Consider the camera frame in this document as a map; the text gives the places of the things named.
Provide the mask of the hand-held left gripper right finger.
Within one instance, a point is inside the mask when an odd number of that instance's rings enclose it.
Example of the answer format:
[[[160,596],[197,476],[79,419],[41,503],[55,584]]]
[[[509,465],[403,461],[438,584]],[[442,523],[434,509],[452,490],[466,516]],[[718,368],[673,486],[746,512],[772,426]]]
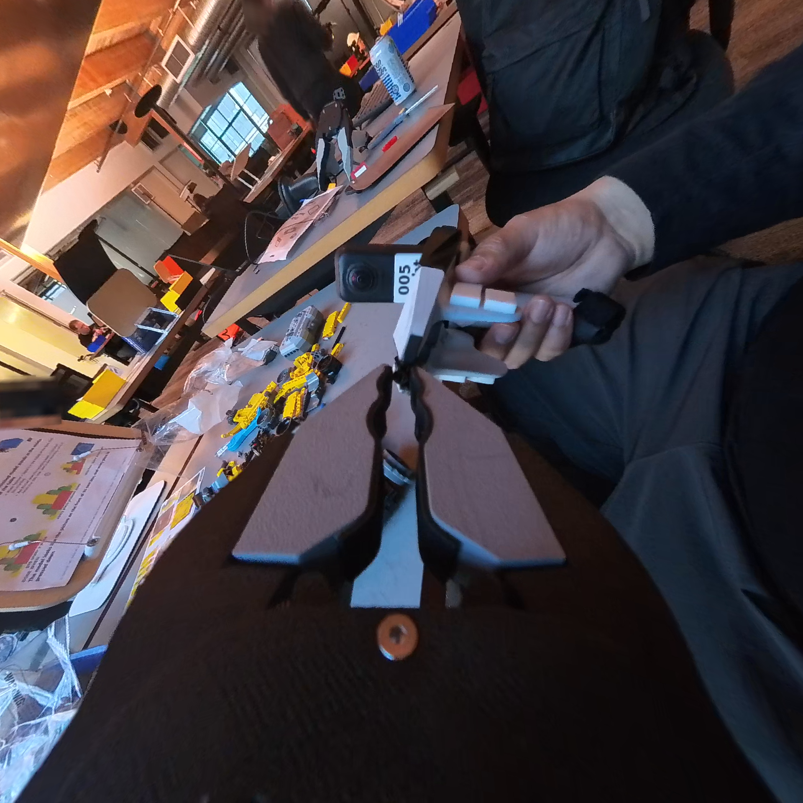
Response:
[[[421,368],[415,414],[417,538],[436,577],[563,565],[566,555],[495,423]]]

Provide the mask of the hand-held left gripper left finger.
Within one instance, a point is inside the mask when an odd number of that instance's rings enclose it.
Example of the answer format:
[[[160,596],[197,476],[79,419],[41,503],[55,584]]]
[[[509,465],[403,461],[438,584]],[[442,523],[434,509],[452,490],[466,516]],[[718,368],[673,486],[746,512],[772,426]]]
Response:
[[[388,368],[377,367],[306,420],[232,557],[293,568],[366,568],[381,544]]]

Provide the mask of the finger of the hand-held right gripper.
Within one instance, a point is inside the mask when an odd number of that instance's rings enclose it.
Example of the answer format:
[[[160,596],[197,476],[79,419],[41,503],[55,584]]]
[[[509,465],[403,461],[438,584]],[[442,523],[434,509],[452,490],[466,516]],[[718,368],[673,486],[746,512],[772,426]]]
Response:
[[[439,295],[446,273],[439,267],[421,266],[401,294],[401,314],[394,329],[396,360],[417,365],[425,359],[434,326],[440,321]]]
[[[436,327],[420,350],[416,364],[440,382],[466,381],[492,385],[507,373],[505,363],[479,351],[470,333]]]

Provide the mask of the yellow toy brick car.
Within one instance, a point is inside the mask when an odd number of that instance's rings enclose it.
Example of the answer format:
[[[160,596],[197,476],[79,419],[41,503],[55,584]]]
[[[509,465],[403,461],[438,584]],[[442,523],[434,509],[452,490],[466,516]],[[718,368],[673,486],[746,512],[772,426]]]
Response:
[[[418,446],[415,436],[415,413],[409,388],[396,381],[397,361],[393,364],[394,380],[386,410],[386,431],[382,436],[384,471],[383,521],[387,522],[412,490],[416,480]]]

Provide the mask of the grey desk with wooden edge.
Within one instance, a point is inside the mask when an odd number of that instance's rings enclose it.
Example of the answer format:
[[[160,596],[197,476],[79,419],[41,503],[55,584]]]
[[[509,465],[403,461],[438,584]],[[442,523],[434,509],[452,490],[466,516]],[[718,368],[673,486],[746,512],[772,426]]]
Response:
[[[312,289],[329,284],[333,253],[353,238],[370,241],[385,216],[440,172],[447,160],[463,62],[456,4],[447,6],[408,58],[420,93],[432,87],[437,90],[399,127],[398,136],[406,135],[430,108],[445,106],[444,117],[377,184],[360,193],[339,193],[326,216],[304,234],[286,260],[261,263],[238,276],[215,309],[206,314],[205,336],[215,337],[260,312],[284,312]]]

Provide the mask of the person's right hand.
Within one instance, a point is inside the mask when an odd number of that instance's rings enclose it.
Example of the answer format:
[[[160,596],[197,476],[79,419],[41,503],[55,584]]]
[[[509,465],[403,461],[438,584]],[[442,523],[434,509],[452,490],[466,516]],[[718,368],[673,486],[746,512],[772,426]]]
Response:
[[[479,346],[516,369],[565,353],[577,293],[610,293],[654,252],[648,208],[625,183],[604,176],[565,200],[515,216],[457,266],[456,279],[532,294],[518,323],[491,326]]]

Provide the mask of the white paper leaflet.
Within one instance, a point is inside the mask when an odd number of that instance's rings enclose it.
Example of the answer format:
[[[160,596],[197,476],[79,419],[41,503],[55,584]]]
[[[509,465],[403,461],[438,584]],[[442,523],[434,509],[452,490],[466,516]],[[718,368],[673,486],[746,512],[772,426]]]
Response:
[[[266,250],[256,259],[256,264],[285,260],[307,230],[327,214],[329,207],[343,189],[342,186],[331,184],[325,192],[304,202],[299,210],[279,227]]]

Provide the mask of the grey battery box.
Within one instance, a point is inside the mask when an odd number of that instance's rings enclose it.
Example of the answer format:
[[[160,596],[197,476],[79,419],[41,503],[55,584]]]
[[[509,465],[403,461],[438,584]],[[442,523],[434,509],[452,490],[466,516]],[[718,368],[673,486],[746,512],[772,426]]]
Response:
[[[293,317],[279,345],[280,354],[294,361],[299,355],[310,352],[318,343],[324,324],[325,317],[316,306],[304,307]]]

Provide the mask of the spare hand-held gripper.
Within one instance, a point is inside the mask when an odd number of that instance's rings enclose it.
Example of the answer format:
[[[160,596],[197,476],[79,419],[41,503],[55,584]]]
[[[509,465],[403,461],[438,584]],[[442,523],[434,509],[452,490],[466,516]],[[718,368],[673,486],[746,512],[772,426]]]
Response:
[[[316,129],[316,180],[320,193],[336,181],[340,173],[350,183],[355,162],[353,122],[345,102],[336,97],[323,107]]]

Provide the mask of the silver monitor stand base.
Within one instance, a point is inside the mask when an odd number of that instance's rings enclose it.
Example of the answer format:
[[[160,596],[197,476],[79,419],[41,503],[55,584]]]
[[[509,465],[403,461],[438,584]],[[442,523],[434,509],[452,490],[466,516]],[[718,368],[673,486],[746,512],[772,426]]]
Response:
[[[95,576],[72,602],[70,617],[91,613],[105,604],[133,556],[166,485],[166,481],[161,480],[128,503]]]

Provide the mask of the paned window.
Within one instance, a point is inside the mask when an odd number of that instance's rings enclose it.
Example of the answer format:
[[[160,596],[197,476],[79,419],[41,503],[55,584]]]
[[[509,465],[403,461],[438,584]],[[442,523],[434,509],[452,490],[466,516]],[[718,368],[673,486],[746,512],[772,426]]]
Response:
[[[271,122],[269,112],[240,82],[203,111],[190,136],[216,163],[223,164],[233,161],[246,146],[256,151]]]

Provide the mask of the yellow storage bin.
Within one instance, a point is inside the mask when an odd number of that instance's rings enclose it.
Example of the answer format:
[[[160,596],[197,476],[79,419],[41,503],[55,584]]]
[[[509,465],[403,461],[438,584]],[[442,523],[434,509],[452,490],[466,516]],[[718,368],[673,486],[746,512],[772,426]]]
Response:
[[[80,420],[93,419],[103,413],[113,398],[126,385],[123,376],[105,368],[92,380],[89,389],[68,410],[68,414]]]

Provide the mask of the blue storage bin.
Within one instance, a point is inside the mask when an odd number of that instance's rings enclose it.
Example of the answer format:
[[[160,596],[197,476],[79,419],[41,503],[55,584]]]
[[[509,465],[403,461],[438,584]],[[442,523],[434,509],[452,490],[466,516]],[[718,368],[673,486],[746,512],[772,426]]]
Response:
[[[392,33],[420,36],[435,21],[440,6],[436,1],[415,1],[396,16],[389,17],[380,27],[381,35]]]

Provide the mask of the wooden display board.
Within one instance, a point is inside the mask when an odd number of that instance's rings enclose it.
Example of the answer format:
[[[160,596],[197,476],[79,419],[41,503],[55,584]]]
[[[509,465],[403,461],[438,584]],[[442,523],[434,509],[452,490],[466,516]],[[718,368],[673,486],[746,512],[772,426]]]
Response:
[[[110,427],[107,425],[90,423],[62,422],[59,425],[52,425],[44,428],[16,428],[10,430],[40,430],[44,432],[63,432],[75,435],[92,435],[111,438],[139,438],[144,450],[144,455],[140,458],[137,466],[133,468],[132,475],[124,480],[120,496],[115,499],[110,511],[102,520],[99,551],[96,552],[93,557],[82,559],[72,579],[62,588],[18,593],[1,592],[1,608],[3,615],[48,609],[61,605],[71,601],[92,581],[111,543],[115,529],[124,514],[125,508],[132,498],[143,471],[147,467],[148,461],[153,454],[153,447],[145,443],[137,431],[130,428]]]

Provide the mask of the crinkled clear plastic wrap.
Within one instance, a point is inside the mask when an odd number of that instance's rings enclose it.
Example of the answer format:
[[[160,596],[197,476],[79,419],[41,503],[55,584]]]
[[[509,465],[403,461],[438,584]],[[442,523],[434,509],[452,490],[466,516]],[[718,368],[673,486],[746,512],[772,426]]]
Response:
[[[15,801],[75,716],[69,618],[1,637],[1,801]]]

